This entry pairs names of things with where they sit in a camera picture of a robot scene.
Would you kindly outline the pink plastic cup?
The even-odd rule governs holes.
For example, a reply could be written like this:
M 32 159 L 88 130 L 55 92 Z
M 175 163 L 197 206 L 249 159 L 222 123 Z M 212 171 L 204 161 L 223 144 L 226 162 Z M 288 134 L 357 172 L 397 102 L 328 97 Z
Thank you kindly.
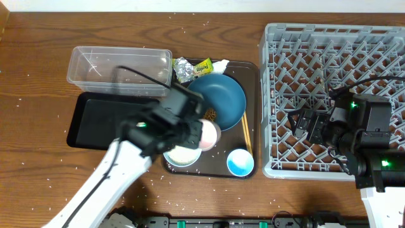
M 209 120 L 200 119 L 200 122 L 202 122 L 202 135 L 199 148 L 202 151 L 209 151 L 220 140 L 221 130 L 216 123 Z

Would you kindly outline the large dark blue bowl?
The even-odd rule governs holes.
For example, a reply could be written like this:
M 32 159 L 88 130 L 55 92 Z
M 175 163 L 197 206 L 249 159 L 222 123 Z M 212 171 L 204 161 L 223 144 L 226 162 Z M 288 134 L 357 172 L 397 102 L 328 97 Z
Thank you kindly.
M 246 110 L 246 95 L 240 84 L 223 74 L 208 74 L 194 80 L 188 89 L 203 96 L 208 108 L 214 109 L 216 124 L 222 131 L 236 126 Z

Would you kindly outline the small light blue cup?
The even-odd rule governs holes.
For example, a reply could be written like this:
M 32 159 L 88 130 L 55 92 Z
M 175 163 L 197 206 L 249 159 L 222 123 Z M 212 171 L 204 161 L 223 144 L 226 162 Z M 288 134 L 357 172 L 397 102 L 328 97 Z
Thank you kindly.
M 228 171 L 236 177 L 248 176 L 254 168 L 254 158 L 245 149 L 235 149 L 227 156 Z

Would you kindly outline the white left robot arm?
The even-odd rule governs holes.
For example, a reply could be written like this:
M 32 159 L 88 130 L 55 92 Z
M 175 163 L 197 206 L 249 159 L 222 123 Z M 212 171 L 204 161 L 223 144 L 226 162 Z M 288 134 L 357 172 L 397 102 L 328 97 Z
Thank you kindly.
M 100 164 L 46 227 L 98 227 L 156 155 L 199 147 L 203 115 L 203 96 L 174 83 L 164 100 L 124 118 Z

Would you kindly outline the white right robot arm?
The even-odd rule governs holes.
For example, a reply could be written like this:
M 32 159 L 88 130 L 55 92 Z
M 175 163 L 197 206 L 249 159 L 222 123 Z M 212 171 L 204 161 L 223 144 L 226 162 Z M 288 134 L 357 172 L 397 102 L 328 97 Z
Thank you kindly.
M 389 98 L 332 89 L 331 113 L 306 108 L 287 114 L 295 137 L 345 156 L 341 169 L 354 176 L 370 227 L 404 227 L 404 152 L 390 147 Z

